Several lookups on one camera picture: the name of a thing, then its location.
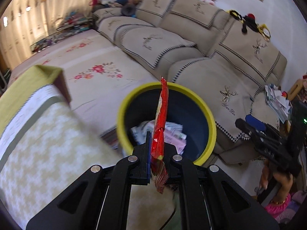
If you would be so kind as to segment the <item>person's right hand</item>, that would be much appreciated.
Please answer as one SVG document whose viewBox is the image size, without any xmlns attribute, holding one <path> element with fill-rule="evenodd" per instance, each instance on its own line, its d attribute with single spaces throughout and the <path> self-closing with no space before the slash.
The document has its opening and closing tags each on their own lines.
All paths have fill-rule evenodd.
<svg viewBox="0 0 307 230">
<path fill-rule="evenodd" d="M 259 188 L 267 189 L 269 181 L 274 178 L 278 183 L 281 184 L 281 188 L 272 199 L 275 204 L 282 204 L 286 199 L 291 190 L 294 182 L 292 174 L 283 174 L 278 171 L 274 171 L 270 168 L 270 162 L 268 160 L 264 161 L 264 167 L 262 169 L 262 174 L 260 177 Z"/>
</svg>

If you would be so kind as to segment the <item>pink sleeved right forearm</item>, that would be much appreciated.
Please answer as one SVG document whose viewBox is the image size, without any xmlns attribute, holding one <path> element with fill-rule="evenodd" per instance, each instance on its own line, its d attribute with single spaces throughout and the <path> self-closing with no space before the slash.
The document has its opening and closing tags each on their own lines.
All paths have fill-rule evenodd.
<svg viewBox="0 0 307 230">
<path fill-rule="evenodd" d="M 265 210 L 278 222 L 289 223 L 306 198 L 306 191 L 298 191 L 294 194 L 288 194 L 286 200 L 281 204 L 270 203 Z"/>
</svg>

